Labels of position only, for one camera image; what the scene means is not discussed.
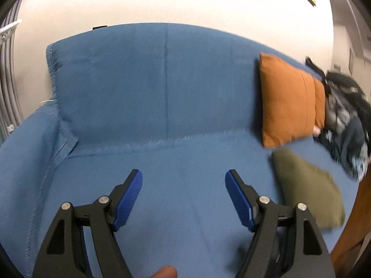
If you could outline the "person's left hand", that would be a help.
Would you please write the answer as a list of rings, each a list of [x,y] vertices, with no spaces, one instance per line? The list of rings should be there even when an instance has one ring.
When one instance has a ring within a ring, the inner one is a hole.
[[[178,273],[175,267],[165,265],[158,269],[150,278],[177,278]]]

